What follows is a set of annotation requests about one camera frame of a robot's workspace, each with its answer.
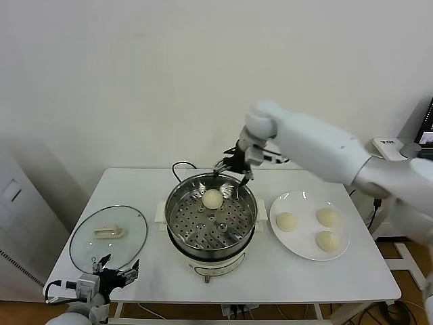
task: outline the stainless steel steamer basket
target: stainless steel steamer basket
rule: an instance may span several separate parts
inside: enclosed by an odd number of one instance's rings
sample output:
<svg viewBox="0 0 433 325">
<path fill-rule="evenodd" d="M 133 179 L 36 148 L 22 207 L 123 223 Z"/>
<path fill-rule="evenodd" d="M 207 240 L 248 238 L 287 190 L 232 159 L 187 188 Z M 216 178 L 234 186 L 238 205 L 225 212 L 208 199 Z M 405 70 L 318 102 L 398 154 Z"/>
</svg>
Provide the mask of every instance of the stainless steel steamer basket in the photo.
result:
<svg viewBox="0 0 433 325">
<path fill-rule="evenodd" d="M 241 252 L 254 234 L 257 203 L 251 190 L 228 175 L 204 173 L 189 177 L 168 196 L 165 217 L 173 244 L 198 261 L 223 261 Z M 224 196 L 221 207 L 202 204 L 206 190 Z"/>
</svg>

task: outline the white wall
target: white wall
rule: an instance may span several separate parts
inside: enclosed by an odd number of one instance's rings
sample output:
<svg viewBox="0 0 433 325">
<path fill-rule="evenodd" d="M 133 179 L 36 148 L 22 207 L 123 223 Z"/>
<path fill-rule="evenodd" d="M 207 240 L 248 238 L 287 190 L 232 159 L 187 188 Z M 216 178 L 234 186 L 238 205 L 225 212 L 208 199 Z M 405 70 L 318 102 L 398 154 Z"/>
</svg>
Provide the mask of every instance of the white wall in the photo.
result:
<svg viewBox="0 0 433 325">
<path fill-rule="evenodd" d="M 210 167 L 273 98 L 398 134 L 433 85 L 429 0 L 0 1 L 0 139 L 71 227 L 107 167 Z"/>
</svg>

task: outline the white table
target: white table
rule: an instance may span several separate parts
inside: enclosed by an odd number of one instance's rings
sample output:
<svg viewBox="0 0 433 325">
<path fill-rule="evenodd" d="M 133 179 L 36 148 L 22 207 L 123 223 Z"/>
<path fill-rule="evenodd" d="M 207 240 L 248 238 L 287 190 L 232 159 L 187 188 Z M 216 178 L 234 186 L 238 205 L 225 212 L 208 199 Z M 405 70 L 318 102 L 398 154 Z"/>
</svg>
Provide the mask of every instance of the white table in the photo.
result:
<svg viewBox="0 0 433 325">
<path fill-rule="evenodd" d="M 203 170 L 178 170 L 181 179 Z M 113 291 L 117 302 L 147 303 L 354 303 L 396 300 L 401 296 L 388 266 L 372 240 L 344 187 L 325 183 L 303 170 L 257 170 L 248 186 L 257 198 L 272 202 L 290 190 L 316 191 L 332 201 L 349 220 L 351 241 L 338 259 L 309 261 L 287 250 L 272 230 L 256 233 L 245 261 L 230 274 L 209 284 L 181 265 L 180 254 L 154 223 L 156 206 L 177 184 L 170 169 L 107 169 L 75 229 L 92 213 L 124 204 L 140 210 L 149 225 L 138 254 L 139 278 Z M 81 276 L 69 256 L 69 241 L 49 277 L 76 280 Z M 50 296 L 74 297 L 51 287 Z"/>
</svg>

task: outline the round plate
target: round plate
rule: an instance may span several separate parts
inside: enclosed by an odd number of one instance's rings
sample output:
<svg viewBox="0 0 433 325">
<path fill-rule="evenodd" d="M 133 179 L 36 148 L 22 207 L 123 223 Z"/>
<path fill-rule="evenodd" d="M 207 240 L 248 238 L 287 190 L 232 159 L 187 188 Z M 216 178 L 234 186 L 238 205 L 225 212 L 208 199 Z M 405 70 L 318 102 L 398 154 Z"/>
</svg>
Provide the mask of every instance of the round plate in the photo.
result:
<svg viewBox="0 0 433 325">
<path fill-rule="evenodd" d="M 335 227 L 325 227 L 317 220 L 316 212 L 322 208 L 333 208 L 341 218 Z M 282 212 L 293 213 L 298 226 L 293 232 L 283 232 L 277 226 L 277 216 Z M 271 207 L 269 221 L 272 230 L 279 241 L 293 253 L 313 261 L 329 261 L 341 256 L 350 243 L 348 223 L 338 208 L 325 198 L 312 192 L 299 191 L 282 194 Z M 325 252 L 316 244 L 315 236 L 318 232 L 328 230 L 340 239 L 340 248 L 333 252 Z"/>
<path fill-rule="evenodd" d="M 100 231 L 107 229 L 116 230 L 101 235 Z M 108 254 L 111 259 L 106 267 L 120 269 L 137 256 L 146 238 L 147 224 L 140 211 L 124 205 L 106 207 L 80 224 L 70 241 L 69 254 L 85 273 L 93 273 L 93 262 Z"/>
</svg>

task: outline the white plate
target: white plate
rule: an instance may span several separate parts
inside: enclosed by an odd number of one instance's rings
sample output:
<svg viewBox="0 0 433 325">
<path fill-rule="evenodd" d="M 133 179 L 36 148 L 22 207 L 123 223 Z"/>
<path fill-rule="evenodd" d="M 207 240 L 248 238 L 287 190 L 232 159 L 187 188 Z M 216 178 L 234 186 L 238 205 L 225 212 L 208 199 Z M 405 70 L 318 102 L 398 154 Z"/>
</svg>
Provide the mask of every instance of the white plate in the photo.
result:
<svg viewBox="0 0 433 325">
<path fill-rule="evenodd" d="M 322 208 L 333 208 L 340 214 L 340 222 L 335 227 L 325 227 L 317 220 L 316 212 Z M 293 213 L 298 226 L 293 232 L 283 232 L 277 226 L 277 216 L 282 212 Z M 341 256 L 349 246 L 350 230 L 348 222 L 338 208 L 312 192 L 300 191 L 282 194 L 271 206 L 269 221 L 279 241 L 293 253 L 313 261 L 329 261 Z M 328 230 L 340 239 L 340 248 L 325 252 L 316 244 L 318 232 Z"/>
</svg>

